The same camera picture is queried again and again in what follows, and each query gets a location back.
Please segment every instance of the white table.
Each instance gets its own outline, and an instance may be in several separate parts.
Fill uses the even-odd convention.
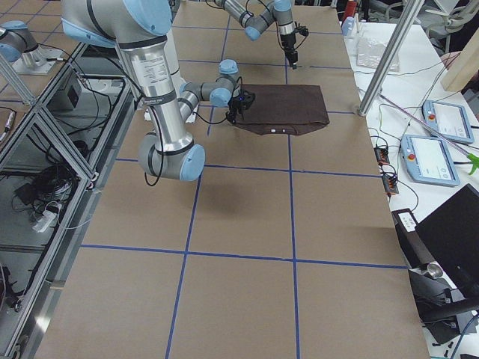
[[[359,26],[359,33],[356,36],[364,36],[373,38],[380,41],[388,41],[392,31],[394,30],[395,25],[393,24],[374,24],[374,23],[362,23]],[[356,54],[354,51],[354,40],[345,39],[348,45],[348,51],[350,52],[350,62],[353,70],[355,71],[356,84],[359,89],[366,90],[369,85],[370,80],[373,75],[364,74],[364,73],[373,73],[374,70],[368,67],[360,67],[356,65]],[[431,87],[436,76],[444,69],[444,66],[441,63],[439,56],[436,54],[436,51],[431,46],[429,40],[427,39],[424,31],[421,29],[421,26],[414,25],[412,26],[402,48],[399,53],[400,61],[400,72],[390,72],[387,76],[383,86],[382,94],[389,99],[393,100],[398,105],[403,108],[409,106],[419,106],[421,104],[421,99]],[[392,76],[392,74],[401,74],[401,73],[414,73],[418,70],[432,67],[428,70],[421,71],[413,75],[403,75],[403,76]],[[431,91],[427,99],[442,99],[446,96],[449,96],[453,93],[444,91],[441,86],[441,79],[447,70],[441,74],[439,80]],[[467,105],[467,102],[464,100],[463,96],[460,93],[453,94],[448,97],[445,101],[450,103],[455,103],[458,105],[464,105],[466,107],[467,114],[471,125],[478,125],[478,121],[472,113],[471,109]],[[367,124],[370,127],[371,136],[377,135],[377,130],[379,130],[380,119],[379,119],[379,105],[384,103],[382,100],[378,99],[373,104],[373,107],[367,114]],[[408,111],[415,113],[416,117],[421,118],[421,109],[420,108],[411,108]],[[393,109],[388,106],[381,107],[382,112],[382,126],[381,130],[401,138],[403,133],[406,131],[407,134],[411,135],[429,135],[421,126],[417,123],[412,122],[409,128],[407,124],[409,118],[401,114],[398,110]],[[473,146],[479,146],[479,131],[473,130],[476,142]],[[389,146],[397,146],[399,141],[396,138],[386,135],[383,132],[379,132],[379,136],[383,137],[389,144]],[[371,138],[373,144],[376,143],[376,138]],[[479,154],[479,151],[470,149],[466,147],[470,152],[474,154]],[[402,159],[398,158],[397,151],[398,147],[390,147],[389,149],[389,158],[393,166],[397,169],[399,180],[411,186],[419,196],[419,203],[417,209],[414,211],[415,217],[418,221],[423,220],[427,217],[434,209],[439,207],[444,203],[448,198],[450,198],[454,193],[459,191],[466,183],[471,183],[475,188],[479,188],[479,171],[469,176],[469,171],[471,169],[470,165],[457,165],[456,169],[460,176],[461,184],[457,187],[444,187],[440,185],[425,185],[413,182],[411,177],[406,172],[404,163]],[[468,159],[460,154],[455,149],[449,149],[454,161],[466,162]],[[400,193],[392,196],[390,201],[390,209],[394,211],[396,209],[410,208],[415,207],[416,198],[415,195],[410,191],[406,186],[399,184]],[[448,349],[446,345],[441,347],[434,347],[431,343],[434,342],[434,339],[430,335],[428,330],[424,330],[424,335],[427,339],[428,346],[430,349],[430,354],[432,356],[442,357],[445,353],[445,350]],[[456,354],[456,358],[459,358],[460,353],[468,353],[471,355],[479,355],[479,334],[466,335],[463,342],[461,343],[460,350]]]

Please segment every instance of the metal pole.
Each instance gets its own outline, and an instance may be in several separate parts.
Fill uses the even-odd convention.
[[[30,89],[26,87],[22,79],[17,75],[8,61],[0,54],[0,74],[2,74],[12,88],[22,97],[25,104],[34,105],[36,103],[35,96]]]
[[[384,51],[384,55],[381,57],[381,61],[379,62],[376,72],[374,73],[371,83],[369,84],[366,94],[359,106],[358,113],[361,116],[365,116],[373,105],[373,101],[376,98],[376,95],[380,92],[385,77],[388,75],[394,56],[396,56],[404,39],[406,39],[409,29],[411,28],[411,25],[418,15],[423,3],[424,0],[410,0],[407,2],[401,18],[399,19],[399,23],[396,25],[391,39],[389,40],[389,44]]]

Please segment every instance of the folded cloth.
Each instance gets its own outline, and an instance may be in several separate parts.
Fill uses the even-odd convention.
[[[304,135],[329,123],[321,87],[316,85],[243,85],[256,99],[236,127],[259,135]]]

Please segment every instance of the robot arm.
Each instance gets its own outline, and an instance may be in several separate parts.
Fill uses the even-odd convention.
[[[23,53],[38,49],[38,43],[24,22],[14,20],[0,25],[0,52],[9,62],[18,60]]]
[[[188,83],[178,99],[165,54],[171,10],[166,0],[63,0],[64,32],[84,43],[115,47],[125,72],[149,107],[155,132],[144,137],[138,159],[145,173],[193,181],[204,149],[184,127],[201,100],[228,105],[237,86],[234,61],[220,63],[216,82]]]
[[[237,0],[215,0],[215,4],[225,9],[243,28],[246,35],[252,40],[257,40],[268,27],[277,22],[281,38],[281,48],[284,51],[290,67],[296,69],[298,52],[295,48],[296,33],[304,37],[309,35],[305,26],[294,22],[290,0],[273,0],[265,5],[264,11],[255,16]]]
[[[42,49],[27,25],[14,20],[0,25],[0,53],[8,62],[22,59],[13,65],[18,73],[45,75],[62,51]]]

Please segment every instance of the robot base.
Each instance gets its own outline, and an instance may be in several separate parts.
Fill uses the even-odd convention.
[[[61,50],[41,49],[41,54],[42,54],[42,56],[44,56],[44,59],[46,59],[46,58],[59,58],[60,56],[63,55],[63,52]],[[15,63],[12,66],[15,69],[16,73],[18,73],[20,75],[40,75],[40,76],[44,76],[44,75],[49,74],[49,72],[52,70],[53,66],[55,66],[56,63],[57,63],[57,61],[47,61],[42,65],[30,68],[30,67],[27,67],[25,65],[25,62],[23,61],[22,58],[19,58],[17,61],[15,61]]]

